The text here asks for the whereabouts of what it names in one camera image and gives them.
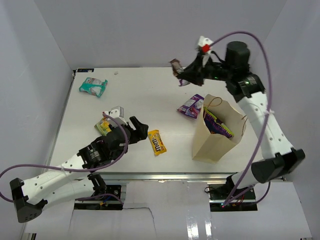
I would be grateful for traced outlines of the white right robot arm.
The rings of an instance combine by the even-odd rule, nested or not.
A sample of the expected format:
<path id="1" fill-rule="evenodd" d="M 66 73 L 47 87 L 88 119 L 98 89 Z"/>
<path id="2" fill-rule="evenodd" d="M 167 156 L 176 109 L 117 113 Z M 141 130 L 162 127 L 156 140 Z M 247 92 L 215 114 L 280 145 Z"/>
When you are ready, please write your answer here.
<path id="1" fill-rule="evenodd" d="M 246 43 L 231 41 L 224 59 L 214 62 L 213 41 L 201 36 L 197 56 L 179 75 L 194 85 L 202 86 L 206 79 L 224 81 L 227 91 L 245 113 L 261 149 L 262 160 L 250 160 L 245 170 L 230 175 L 220 187 L 228 199 L 236 200 L 250 187 L 292 173 L 305 159 L 305 152 L 296 149 L 285 137 L 271 111 L 271 97 L 260 78 L 251 72 L 250 50 Z"/>

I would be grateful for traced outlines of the yellow M&M's packet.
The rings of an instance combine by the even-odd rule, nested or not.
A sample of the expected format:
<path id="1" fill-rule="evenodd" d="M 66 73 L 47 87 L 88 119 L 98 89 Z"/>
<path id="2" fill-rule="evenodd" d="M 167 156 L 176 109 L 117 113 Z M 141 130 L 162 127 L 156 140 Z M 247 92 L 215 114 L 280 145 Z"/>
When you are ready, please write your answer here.
<path id="1" fill-rule="evenodd" d="M 151 143 L 153 153 L 155 156 L 163 154 L 167 151 L 167 149 L 162 141 L 162 138 L 160 136 L 159 130 L 155 129 L 155 130 L 149 131 L 147 133 L 147 136 L 148 136 L 148 139 Z"/>

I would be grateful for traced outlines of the brown paper bag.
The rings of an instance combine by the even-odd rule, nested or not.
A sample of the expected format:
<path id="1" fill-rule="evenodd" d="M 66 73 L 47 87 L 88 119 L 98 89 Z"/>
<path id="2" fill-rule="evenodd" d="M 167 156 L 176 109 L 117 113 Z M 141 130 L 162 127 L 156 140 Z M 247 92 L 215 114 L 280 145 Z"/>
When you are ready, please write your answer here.
<path id="1" fill-rule="evenodd" d="M 233 132 L 234 136 L 232 138 L 210 133 L 204 123 L 204 107 Z M 192 159 L 207 163 L 218 162 L 240 143 L 246 131 L 246 122 L 246 116 L 235 110 L 228 101 L 223 100 L 221 97 L 207 94 L 196 119 L 196 128 L 192 142 Z"/>

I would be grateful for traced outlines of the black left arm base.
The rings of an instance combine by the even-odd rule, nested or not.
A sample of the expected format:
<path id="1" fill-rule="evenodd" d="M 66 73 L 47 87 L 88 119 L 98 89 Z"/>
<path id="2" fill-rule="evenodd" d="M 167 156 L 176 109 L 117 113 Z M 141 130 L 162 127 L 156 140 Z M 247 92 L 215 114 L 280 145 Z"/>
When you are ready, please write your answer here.
<path id="1" fill-rule="evenodd" d="M 77 198 L 77 201 L 102 201 L 103 203 L 111 200 L 118 201 L 120 204 L 123 204 L 121 201 L 121 192 L 122 186 L 119 184 L 107 184 L 100 174 L 90 174 L 85 180 L 88 180 L 88 184 L 91 184 L 92 191 L 89 191 L 88 196 L 83 196 Z"/>

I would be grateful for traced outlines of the brown chocolate bar wrapper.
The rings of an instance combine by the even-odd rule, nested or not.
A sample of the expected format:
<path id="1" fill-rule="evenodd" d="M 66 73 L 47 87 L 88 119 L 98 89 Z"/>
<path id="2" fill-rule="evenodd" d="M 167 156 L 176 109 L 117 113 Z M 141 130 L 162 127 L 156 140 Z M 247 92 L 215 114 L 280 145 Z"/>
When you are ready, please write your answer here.
<path id="1" fill-rule="evenodd" d="M 184 68 L 182 67 L 180 61 L 176 58 L 174 58 L 173 60 L 171 60 L 170 62 L 171 68 L 172 68 L 172 73 L 173 75 L 178 79 L 179 81 L 179 86 L 180 87 L 184 87 L 190 84 L 189 81 L 184 80 L 184 79 L 180 79 L 178 78 L 178 75 L 181 74 L 184 71 Z"/>

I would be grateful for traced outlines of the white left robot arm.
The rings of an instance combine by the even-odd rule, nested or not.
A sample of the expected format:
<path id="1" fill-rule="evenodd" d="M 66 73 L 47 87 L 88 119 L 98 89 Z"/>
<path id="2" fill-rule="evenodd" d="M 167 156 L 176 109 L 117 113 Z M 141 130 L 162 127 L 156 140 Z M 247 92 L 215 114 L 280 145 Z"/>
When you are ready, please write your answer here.
<path id="1" fill-rule="evenodd" d="M 10 184 L 17 221 L 27 223 L 60 203 L 73 200 L 99 200 L 111 196 L 108 186 L 97 173 L 116 163 L 130 144 L 148 137 L 148 125 L 132 116 L 119 121 L 105 136 L 99 136 L 70 159 L 33 178 L 13 179 Z"/>

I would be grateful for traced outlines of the dark blue chips bag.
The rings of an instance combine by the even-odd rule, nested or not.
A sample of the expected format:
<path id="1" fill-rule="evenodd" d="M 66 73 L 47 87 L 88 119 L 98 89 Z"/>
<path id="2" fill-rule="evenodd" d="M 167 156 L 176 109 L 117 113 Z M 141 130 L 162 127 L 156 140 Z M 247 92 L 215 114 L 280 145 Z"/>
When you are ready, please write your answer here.
<path id="1" fill-rule="evenodd" d="M 203 109 L 203 120 L 211 134 L 223 135 L 228 139 L 234 136 L 234 133 L 218 117 L 209 111 L 207 107 Z"/>

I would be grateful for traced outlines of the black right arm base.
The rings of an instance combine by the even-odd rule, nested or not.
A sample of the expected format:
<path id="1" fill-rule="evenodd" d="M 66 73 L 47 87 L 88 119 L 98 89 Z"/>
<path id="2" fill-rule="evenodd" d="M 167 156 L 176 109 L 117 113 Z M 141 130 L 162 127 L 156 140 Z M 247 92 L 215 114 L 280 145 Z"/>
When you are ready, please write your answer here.
<path id="1" fill-rule="evenodd" d="M 248 212 L 257 211 L 256 194 L 250 189 L 243 195 L 232 200 L 228 205 L 224 206 L 229 193 L 223 184 L 209 184 L 204 188 L 204 192 L 209 196 L 210 211 L 213 212 Z"/>

